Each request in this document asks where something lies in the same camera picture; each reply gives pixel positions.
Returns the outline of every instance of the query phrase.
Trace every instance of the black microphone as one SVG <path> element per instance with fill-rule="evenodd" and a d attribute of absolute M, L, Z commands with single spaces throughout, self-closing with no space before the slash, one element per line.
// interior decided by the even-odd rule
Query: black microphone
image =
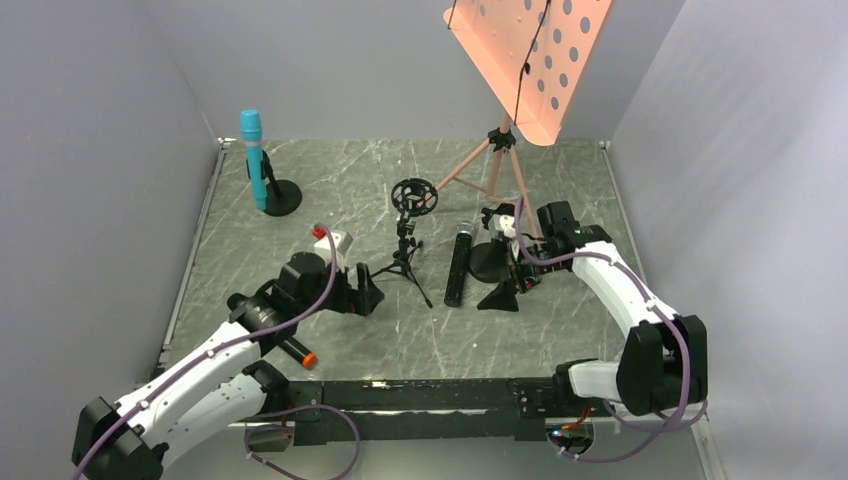
<path fill-rule="evenodd" d="M 465 287 L 465 272 L 468 271 L 468 259 L 474 246 L 474 234 L 477 229 L 470 220 L 457 225 L 456 243 L 453 246 L 451 269 L 448 273 L 448 286 L 445 288 L 445 305 L 462 305 L 462 290 Z"/>

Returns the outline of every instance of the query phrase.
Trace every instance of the gray wall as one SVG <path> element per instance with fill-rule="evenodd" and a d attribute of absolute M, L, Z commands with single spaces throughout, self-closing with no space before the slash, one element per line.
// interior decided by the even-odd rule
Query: gray wall
<path fill-rule="evenodd" d="M 708 324 L 732 479 L 848 470 L 846 18 L 688 0 L 612 141 L 649 280 Z"/>
<path fill-rule="evenodd" d="M 217 141 L 138 0 L 0 6 L 0 465 L 69 478 L 149 372 Z"/>
<path fill-rule="evenodd" d="M 240 137 L 244 108 L 280 140 L 477 138 L 503 112 L 445 28 L 450 0 L 147 3 L 218 136 Z M 682 4 L 614 5 L 563 137 L 612 137 Z"/>

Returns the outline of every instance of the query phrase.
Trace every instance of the marble floor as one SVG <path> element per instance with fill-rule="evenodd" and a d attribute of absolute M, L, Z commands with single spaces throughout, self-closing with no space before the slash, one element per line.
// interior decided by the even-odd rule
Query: marble floor
<path fill-rule="evenodd" d="M 397 241 L 397 212 L 388 195 L 392 186 L 412 176 L 437 183 L 479 142 L 268 142 L 265 148 L 277 176 L 303 191 L 300 208 L 283 218 L 255 208 L 244 145 L 232 144 L 174 328 L 169 362 L 176 363 L 226 320 L 225 301 L 231 293 L 252 293 L 276 277 L 293 253 L 311 251 L 310 228 L 316 222 L 353 235 L 351 264 L 366 262 L 372 271 L 389 264 Z M 519 142 L 516 148 L 534 208 L 568 200 L 581 223 L 603 226 L 635 268 L 633 245 L 598 143 L 567 141 L 541 148 Z M 484 183 L 492 159 L 487 152 L 462 177 Z M 509 162 L 504 162 L 500 178 L 498 195 L 516 198 Z M 425 245 L 413 268 L 435 308 L 426 307 L 411 283 L 378 277 L 386 299 L 371 316 L 323 311 L 300 324 L 297 338 L 319 358 L 313 370 L 281 351 L 266 359 L 293 380 L 453 379 L 548 376 L 567 360 L 618 355 L 624 338 L 612 317 L 567 272 L 547 275 L 541 285 L 519 296 L 518 313 L 478 311 L 477 302 L 493 286 L 470 277 L 464 305 L 444 305 L 455 226 L 463 219 L 479 226 L 480 209 L 487 205 L 483 194 L 452 182 L 442 190 L 436 210 L 416 219 L 415 236 Z M 486 232 L 478 233 L 477 242 L 487 240 Z M 351 280 L 355 285 L 355 273 Z"/>

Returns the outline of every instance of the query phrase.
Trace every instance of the orange tip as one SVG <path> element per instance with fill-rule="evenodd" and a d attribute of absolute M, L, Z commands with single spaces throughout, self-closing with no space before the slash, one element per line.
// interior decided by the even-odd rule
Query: orange tip
<path fill-rule="evenodd" d="M 318 361 L 318 357 L 315 356 L 314 353 L 310 353 L 306 357 L 304 357 L 303 361 L 300 363 L 306 368 L 312 368 L 315 365 L 315 362 Z"/>

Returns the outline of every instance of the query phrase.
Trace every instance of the black base frame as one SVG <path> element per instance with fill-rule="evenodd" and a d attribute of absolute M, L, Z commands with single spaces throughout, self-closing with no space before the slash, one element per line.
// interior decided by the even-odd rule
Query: black base frame
<path fill-rule="evenodd" d="M 544 441 L 546 418 L 577 418 L 584 404 L 557 402 L 550 377 L 462 380 L 293 381 L 289 405 L 324 403 L 347 413 L 362 440 L 513 437 Z M 288 405 L 266 403 L 263 413 Z M 606 417 L 600 403 L 593 416 Z M 439 410 L 439 413 L 427 413 Z M 400 412 L 386 415 L 385 411 Z M 353 433 L 336 415 L 308 410 L 290 417 L 294 445 L 352 441 Z M 246 421 L 267 422 L 266 418 Z M 273 450 L 273 443 L 267 450 Z"/>

